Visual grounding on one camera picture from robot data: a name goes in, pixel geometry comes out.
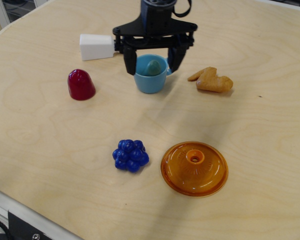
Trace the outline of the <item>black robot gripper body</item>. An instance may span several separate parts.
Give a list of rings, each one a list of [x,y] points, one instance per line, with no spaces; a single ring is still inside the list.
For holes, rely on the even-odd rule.
[[[192,5],[183,13],[177,13],[174,3],[142,3],[140,14],[132,22],[115,27],[114,49],[124,53],[141,49],[177,49],[186,50],[194,43],[197,24],[174,19],[183,18],[191,11]]]

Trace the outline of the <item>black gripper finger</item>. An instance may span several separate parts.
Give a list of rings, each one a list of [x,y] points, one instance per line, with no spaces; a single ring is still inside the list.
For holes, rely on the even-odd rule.
[[[186,52],[187,49],[184,47],[171,47],[168,49],[167,63],[172,73],[179,69]]]
[[[124,46],[123,59],[124,59],[127,73],[133,76],[136,73],[136,64],[137,64],[136,50],[128,45]]]

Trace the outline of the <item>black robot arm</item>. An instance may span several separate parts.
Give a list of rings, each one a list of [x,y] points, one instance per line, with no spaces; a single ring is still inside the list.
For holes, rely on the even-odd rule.
[[[137,50],[168,49],[167,63],[172,72],[178,70],[187,50],[194,44],[195,23],[172,18],[187,16],[192,1],[184,13],[176,13],[175,0],[142,0],[140,15],[132,22],[115,27],[114,50],[123,54],[126,71],[136,73]]]

